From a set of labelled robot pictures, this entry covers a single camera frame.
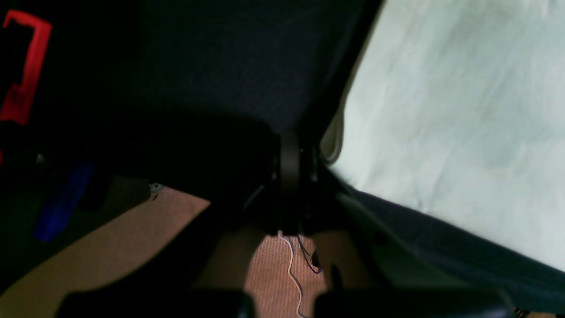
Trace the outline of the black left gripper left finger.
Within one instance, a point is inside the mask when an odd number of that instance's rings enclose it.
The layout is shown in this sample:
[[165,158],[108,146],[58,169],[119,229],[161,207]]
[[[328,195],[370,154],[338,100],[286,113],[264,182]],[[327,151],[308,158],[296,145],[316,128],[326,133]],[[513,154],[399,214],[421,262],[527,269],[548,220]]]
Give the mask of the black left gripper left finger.
[[59,318],[254,318],[248,267],[276,217],[272,203],[280,137],[243,131],[241,165],[218,197],[151,260],[104,287],[67,296]]

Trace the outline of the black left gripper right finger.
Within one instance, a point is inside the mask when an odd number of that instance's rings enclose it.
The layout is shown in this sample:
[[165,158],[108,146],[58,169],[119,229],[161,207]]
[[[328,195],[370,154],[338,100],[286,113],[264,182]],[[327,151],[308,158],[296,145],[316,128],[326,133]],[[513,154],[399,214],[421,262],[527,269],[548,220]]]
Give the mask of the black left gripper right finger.
[[282,138],[282,231],[309,237],[327,290],[314,318],[510,318],[507,295],[444,274],[411,252],[320,162]]

